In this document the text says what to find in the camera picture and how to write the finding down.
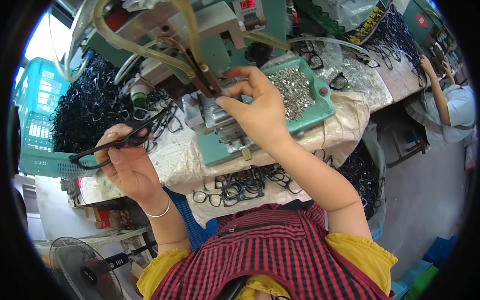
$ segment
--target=red button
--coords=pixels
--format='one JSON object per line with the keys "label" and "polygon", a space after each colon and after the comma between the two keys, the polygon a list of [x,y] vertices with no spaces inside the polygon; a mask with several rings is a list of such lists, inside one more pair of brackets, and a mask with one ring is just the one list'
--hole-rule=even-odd
{"label": "red button", "polygon": [[326,88],[326,86],[322,86],[322,88],[320,89],[320,94],[322,94],[323,96],[328,94],[328,89]]}

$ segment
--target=clear plastic hose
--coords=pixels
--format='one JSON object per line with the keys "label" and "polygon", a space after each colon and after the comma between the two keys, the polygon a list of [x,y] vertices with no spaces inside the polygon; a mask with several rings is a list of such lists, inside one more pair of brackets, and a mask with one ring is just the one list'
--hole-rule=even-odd
{"label": "clear plastic hose", "polygon": [[[145,48],[150,48],[151,46],[157,44],[158,42],[155,41],[150,41],[144,45]],[[120,81],[125,77],[125,75],[128,73],[128,71],[134,66],[134,64],[140,59],[140,55],[137,53],[133,53],[130,55],[130,57],[123,63],[123,65],[120,67],[120,70],[117,72],[117,75],[115,76],[114,84],[118,85]]]}
{"label": "clear plastic hose", "polygon": [[284,43],[276,38],[273,38],[269,35],[263,34],[261,32],[246,32],[243,34],[244,38],[251,39],[252,41],[259,42],[262,44],[266,44],[278,49],[282,50],[289,50],[290,45],[287,43]]}
{"label": "clear plastic hose", "polygon": [[206,63],[200,53],[200,36],[198,35],[197,17],[188,0],[171,0],[173,5],[179,10],[187,25],[188,38],[190,41],[190,51],[200,69],[206,67]]}
{"label": "clear plastic hose", "polygon": [[[85,4],[85,2],[82,4],[82,6],[79,8],[79,11],[77,13],[77,15],[75,16],[75,19],[78,19],[79,15],[81,14],[81,9],[83,8],[83,5]],[[75,74],[74,76],[72,76],[72,72],[70,71],[70,62],[71,62],[71,59],[70,59],[70,56],[72,55],[72,52],[73,52],[73,44],[75,42],[75,38],[73,37],[73,32],[75,30],[74,26],[75,26],[75,21],[73,22],[72,24],[72,28],[70,30],[70,36],[72,37],[72,40],[70,42],[70,47],[69,49],[64,53],[63,55],[63,64],[60,63],[60,61],[58,60],[58,55],[57,55],[57,51],[55,50],[55,44],[53,42],[53,34],[52,34],[52,25],[50,23],[50,18],[52,16],[52,8],[50,8],[48,10],[48,29],[50,31],[50,41],[52,42],[52,61],[53,61],[53,64],[55,65],[55,69],[57,69],[60,77],[62,77],[65,81],[68,81],[70,83],[73,83],[75,82],[78,78],[80,78],[80,76],[82,75],[82,73],[84,72],[85,68],[87,67],[87,64],[88,62],[90,61],[90,59],[93,57],[93,52],[89,51],[87,52],[87,55],[85,56],[84,60],[82,61],[82,64],[80,66],[80,69],[77,71],[77,74]]]}
{"label": "clear plastic hose", "polygon": [[154,60],[158,60],[167,65],[179,68],[184,71],[190,78],[195,76],[195,71],[186,63],[181,60],[175,59],[166,54],[160,53],[155,50],[140,46],[136,43],[133,43],[129,40],[124,39],[123,37],[115,34],[110,27],[105,23],[103,17],[103,9],[109,0],[98,0],[93,11],[93,24],[95,25],[98,33],[108,42],[113,45],[130,51],[132,53],[137,53],[144,57],[148,57]]}
{"label": "clear plastic hose", "polygon": [[362,56],[362,58],[365,58],[366,60],[375,60],[371,54],[365,50],[362,47],[359,47],[357,45],[353,45],[349,42],[341,41],[335,38],[329,38],[329,37],[321,37],[321,36],[301,36],[301,37],[296,37],[293,39],[289,39],[287,43],[295,43],[295,42],[301,42],[301,41],[320,41],[320,42],[331,42],[331,43],[336,43],[336,44],[341,44],[342,46],[345,47],[350,47],[352,49],[355,49],[357,51],[360,51],[363,53],[365,56]]}

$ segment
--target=light blue shirt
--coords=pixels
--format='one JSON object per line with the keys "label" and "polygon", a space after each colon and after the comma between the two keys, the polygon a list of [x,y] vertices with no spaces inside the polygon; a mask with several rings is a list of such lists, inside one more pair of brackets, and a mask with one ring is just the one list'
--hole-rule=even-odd
{"label": "light blue shirt", "polygon": [[[475,94],[470,86],[459,86],[457,84],[449,86],[443,91],[447,101],[448,115],[450,116],[450,125],[445,125],[440,121],[433,93],[425,93],[425,102],[423,106],[426,110],[425,117],[440,125],[443,134],[432,132],[426,129],[427,139],[432,147],[440,147],[447,143],[455,143],[466,138],[473,131],[475,124]],[[415,109],[418,113],[424,114],[422,110]],[[472,129],[459,129],[455,126],[463,125]]]}

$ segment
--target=green machine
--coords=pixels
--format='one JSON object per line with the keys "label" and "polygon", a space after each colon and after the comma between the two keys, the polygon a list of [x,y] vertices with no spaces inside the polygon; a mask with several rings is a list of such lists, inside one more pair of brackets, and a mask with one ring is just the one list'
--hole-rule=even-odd
{"label": "green machine", "polygon": [[428,0],[410,0],[403,18],[408,30],[420,46],[423,46],[431,34],[435,35],[436,31],[444,28],[439,19],[440,13]]}
{"label": "green machine", "polygon": [[442,61],[456,49],[456,42],[440,12],[428,0],[410,0],[403,17],[405,25],[424,49],[433,67],[438,73],[442,72]]}
{"label": "green machine", "polygon": [[[239,156],[251,159],[251,151],[258,147],[238,123],[216,105],[215,97],[223,94],[223,88],[229,83],[244,80],[221,80],[224,79],[224,71],[234,66],[260,67],[289,49],[285,43],[289,17],[286,0],[173,0],[174,3],[159,1],[153,8],[140,10],[125,7],[126,3],[136,3],[126,1],[122,8],[110,8],[108,12],[105,12],[109,8],[108,0],[99,1],[105,4],[105,23],[115,31],[115,35],[137,45],[145,45],[144,48],[147,44],[148,47],[156,47],[155,50],[183,61],[195,71],[196,75],[192,76],[185,70],[146,58],[138,74],[124,86],[132,100],[146,96],[155,87],[165,88],[185,113],[187,126],[197,132],[198,145],[207,166]],[[189,21],[194,18],[185,17],[193,14],[197,21],[194,25]],[[192,37],[197,34],[189,34],[194,26],[198,31],[197,55],[191,47],[191,43],[196,43]],[[119,73],[127,70],[135,57],[127,57],[129,53],[126,50],[117,49],[103,39],[108,35],[100,33],[93,31],[88,45],[120,67]],[[204,61],[203,64],[196,63],[198,57]],[[271,74],[288,67],[298,68],[309,78],[311,96],[316,102],[314,107],[307,108],[300,120],[288,123],[290,133],[299,136],[303,130],[334,114],[335,109],[330,101],[330,88],[314,77],[302,58],[284,62],[264,72]],[[248,103],[252,99],[242,97],[239,100]]]}

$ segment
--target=red checkered apron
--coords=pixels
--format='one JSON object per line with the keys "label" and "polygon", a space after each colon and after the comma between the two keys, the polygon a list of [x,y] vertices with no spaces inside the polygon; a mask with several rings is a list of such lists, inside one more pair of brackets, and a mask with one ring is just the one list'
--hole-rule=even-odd
{"label": "red checkered apron", "polygon": [[323,209],[278,208],[267,204],[219,218],[217,235],[174,265],[152,299],[213,300],[227,282],[255,274],[275,279],[293,300],[387,299],[324,242]]}

